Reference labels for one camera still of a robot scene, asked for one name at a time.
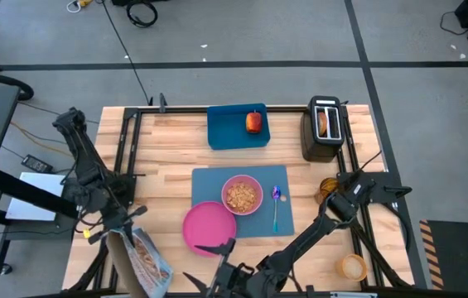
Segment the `orange cup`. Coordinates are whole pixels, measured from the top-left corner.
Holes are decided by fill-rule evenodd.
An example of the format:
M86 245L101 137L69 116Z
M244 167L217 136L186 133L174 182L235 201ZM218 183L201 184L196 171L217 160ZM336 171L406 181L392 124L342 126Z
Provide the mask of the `orange cup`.
M340 276L352 281L362 281L368 273L364 259L353 253L337 261L335 269Z

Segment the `spoon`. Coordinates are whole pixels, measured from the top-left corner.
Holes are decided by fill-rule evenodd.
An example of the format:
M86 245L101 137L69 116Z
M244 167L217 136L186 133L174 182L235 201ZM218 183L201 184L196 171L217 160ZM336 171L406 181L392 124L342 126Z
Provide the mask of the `spoon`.
M273 232L277 233L277 200L280 198L280 195L282 195L282 191L280 190L280 187L275 185L273 187L273 199L274 199L274 221L273 221Z

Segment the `table leg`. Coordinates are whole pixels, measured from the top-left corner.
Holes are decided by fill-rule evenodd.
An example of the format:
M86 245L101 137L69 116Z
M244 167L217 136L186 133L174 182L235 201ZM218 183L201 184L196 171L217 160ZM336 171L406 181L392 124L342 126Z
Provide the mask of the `table leg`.
M3 234L0 240L0 275L2 275L2 269L5 265L5 256L7 255L9 244L11 243L11 240L6 240L5 237L5 234Z
M35 206L77 219L78 211L76 204L2 171L0 171L0 190L5 194L24 200Z

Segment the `pink plate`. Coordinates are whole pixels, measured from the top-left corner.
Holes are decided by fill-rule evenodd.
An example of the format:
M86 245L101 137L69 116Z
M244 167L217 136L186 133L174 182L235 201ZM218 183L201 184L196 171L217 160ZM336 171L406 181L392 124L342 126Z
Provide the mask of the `pink plate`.
M218 202L202 202L186 214L182 233L187 246L201 256L213 257L213 253L196 248L195 245L216 247L235 238L235 218Z

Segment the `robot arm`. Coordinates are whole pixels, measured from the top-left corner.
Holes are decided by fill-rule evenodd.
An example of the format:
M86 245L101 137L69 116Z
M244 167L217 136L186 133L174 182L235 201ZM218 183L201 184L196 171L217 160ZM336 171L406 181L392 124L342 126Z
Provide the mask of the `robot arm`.
M147 211L140 207L133 214L128 214L128 206L134 199L135 180L126 175L109 171L86 134L83 112L70 108L53 122L53 126L63 135L72 153L77 181L74 188L75 203L82 206L82 215L100 212L103 231L89 238L94 243L103 233L113 228L123 228L128 239L133 242L131 228L132 216Z
M313 223L303 231L282 251L273 253L265 257L256 268L246 266L241 263L235 267L229 263L228 256L234 249L235 240L230 239L227 244L218 248L200 247L207 252L212 252L222 256L215 277L207 287L203 282L193 276L184 273L193 284L199 289L204 297L225 296L232 294L248 298L268 298L274 296L285 286L292 265L305 252L312 248L324 236L330 234L335 229L352 228L354 233L364 242L369 249L373 259L379 262L381 270L394 286L410 287L401 280L396 272L386 262L375 245L371 243L362 227L357 221L356 215L359 204L368 199L375 182L364 172L360 171L353 181L340 190L331 194L318 209L318 215ZM330 208L339 218L331 219L326 215L326 209Z

